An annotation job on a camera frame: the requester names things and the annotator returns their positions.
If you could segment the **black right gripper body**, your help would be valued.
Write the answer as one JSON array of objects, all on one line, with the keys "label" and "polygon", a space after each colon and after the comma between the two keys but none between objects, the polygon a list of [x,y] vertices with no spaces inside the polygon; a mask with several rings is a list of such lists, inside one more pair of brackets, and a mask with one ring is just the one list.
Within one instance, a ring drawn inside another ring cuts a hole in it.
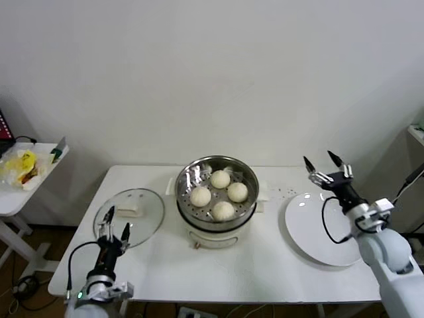
[{"label": "black right gripper body", "polygon": [[368,203],[368,201],[355,191],[352,186],[353,178],[345,178],[342,172],[335,172],[328,175],[333,181],[326,184],[326,190],[334,193],[343,209],[353,209],[358,205]]}]

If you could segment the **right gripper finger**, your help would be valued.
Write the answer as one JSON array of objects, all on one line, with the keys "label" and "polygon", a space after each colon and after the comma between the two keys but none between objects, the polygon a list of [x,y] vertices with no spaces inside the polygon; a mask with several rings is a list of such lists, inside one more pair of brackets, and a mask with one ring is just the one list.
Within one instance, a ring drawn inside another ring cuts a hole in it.
[{"label": "right gripper finger", "polygon": [[351,178],[352,177],[351,165],[346,164],[341,157],[331,152],[330,150],[328,150],[327,153],[330,156],[333,163],[335,164],[335,166],[343,173],[344,178]]},{"label": "right gripper finger", "polygon": [[322,187],[323,185],[329,185],[334,182],[334,179],[330,176],[317,171],[314,167],[314,165],[310,162],[309,159],[307,159],[305,156],[303,157],[303,160],[305,162],[305,167],[308,172],[308,178],[316,185]]}]

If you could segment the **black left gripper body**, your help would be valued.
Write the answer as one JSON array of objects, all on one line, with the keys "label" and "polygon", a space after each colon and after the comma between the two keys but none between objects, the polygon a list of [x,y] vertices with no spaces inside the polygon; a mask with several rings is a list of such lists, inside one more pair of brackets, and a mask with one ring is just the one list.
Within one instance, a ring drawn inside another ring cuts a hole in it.
[{"label": "black left gripper body", "polygon": [[99,238],[97,244],[100,251],[95,262],[95,269],[114,270],[118,257],[123,255],[123,243],[117,238],[112,241]]}]

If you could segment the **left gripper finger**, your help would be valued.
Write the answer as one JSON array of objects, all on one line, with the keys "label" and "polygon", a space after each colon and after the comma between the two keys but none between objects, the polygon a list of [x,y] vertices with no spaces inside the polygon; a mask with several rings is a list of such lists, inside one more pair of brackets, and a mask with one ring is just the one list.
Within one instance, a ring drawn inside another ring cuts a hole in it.
[{"label": "left gripper finger", "polygon": [[109,208],[103,219],[98,223],[99,238],[104,237],[105,240],[113,240],[112,220],[115,214],[115,206]]},{"label": "left gripper finger", "polygon": [[130,228],[131,225],[130,223],[126,223],[122,235],[121,235],[121,239],[119,240],[119,254],[124,254],[125,251],[127,250],[127,248],[129,247],[130,243],[129,243],[129,237],[130,237]]}]

